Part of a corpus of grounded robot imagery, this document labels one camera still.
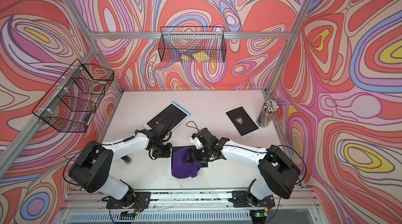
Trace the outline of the blue white drawing tablet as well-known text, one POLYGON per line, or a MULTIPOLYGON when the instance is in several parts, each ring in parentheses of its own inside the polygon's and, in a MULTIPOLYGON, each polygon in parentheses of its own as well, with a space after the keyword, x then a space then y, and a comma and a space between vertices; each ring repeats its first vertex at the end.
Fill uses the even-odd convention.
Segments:
POLYGON ((146 130, 153 129, 157 123, 162 123, 174 131, 191 113, 176 102, 169 103, 165 108, 148 119, 142 126, 146 130))

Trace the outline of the purple microfiber cloth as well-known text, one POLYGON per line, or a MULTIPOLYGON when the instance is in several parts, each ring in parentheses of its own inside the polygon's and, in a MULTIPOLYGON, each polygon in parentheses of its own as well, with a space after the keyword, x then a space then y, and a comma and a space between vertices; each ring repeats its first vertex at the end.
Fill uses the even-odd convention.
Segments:
POLYGON ((172 164, 172 176, 177 179, 195 178, 197 177, 198 171, 201 169, 202 165, 200 163, 187 163, 185 159, 187 158, 188 150, 191 147, 186 147, 176 151, 173 154, 173 164, 172 164))

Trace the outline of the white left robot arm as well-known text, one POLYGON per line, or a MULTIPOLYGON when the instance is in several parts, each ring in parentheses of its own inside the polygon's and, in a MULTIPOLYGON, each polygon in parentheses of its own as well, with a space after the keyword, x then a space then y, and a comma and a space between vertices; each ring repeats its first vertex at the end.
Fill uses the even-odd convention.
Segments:
POLYGON ((147 150, 157 158, 169 156, 171 126, 159 122, 151 130, 136 130, 129 137, 112 142, 91 141, 80 152, 68 176, 88 193, 99 192, 125 204, 134 201, 134 190, 127 183, 110 175, 112 164, 129 154, 147 150))

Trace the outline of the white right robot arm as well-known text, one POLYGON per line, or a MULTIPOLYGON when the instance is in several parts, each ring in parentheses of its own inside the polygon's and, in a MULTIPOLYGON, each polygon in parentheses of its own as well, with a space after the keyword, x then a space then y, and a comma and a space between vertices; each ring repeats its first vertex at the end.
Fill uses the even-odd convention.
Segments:
POLYGON ((301 174, 299 167, 278 145, 268 149, 236 143, 228 138, 217 139, 207 128, 192 134, 194 147, 187 152, 185 161, 208 163, 229 160, 258 169, 262 178, 254 179, 249 186, 249 195, 262 200, 277 195, 289 199, 301 174))

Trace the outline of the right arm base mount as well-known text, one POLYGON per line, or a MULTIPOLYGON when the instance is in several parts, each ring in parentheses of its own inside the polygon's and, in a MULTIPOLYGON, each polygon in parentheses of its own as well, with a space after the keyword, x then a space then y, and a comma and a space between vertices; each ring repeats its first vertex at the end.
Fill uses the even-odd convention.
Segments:
POLYGON ((228 202, 233 203, 234 208, 264 207, 271 209, 272 207, 275 207, 275 201, 272 195, 259 200, 251 194, 251 187, 255 181, 256 179, 252 180, 245 191, 232 191, 231 198, 228 199, 228 202))

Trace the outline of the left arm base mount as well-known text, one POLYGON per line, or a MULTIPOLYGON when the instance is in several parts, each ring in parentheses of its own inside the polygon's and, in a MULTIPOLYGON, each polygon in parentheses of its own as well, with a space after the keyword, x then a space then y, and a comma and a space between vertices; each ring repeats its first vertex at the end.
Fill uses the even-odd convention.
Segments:
POLYGON ((129 190, 121 200, 110 198, 107 201, 106 208, 144 210, 149 207, 150 196, 151 192, 129 190))

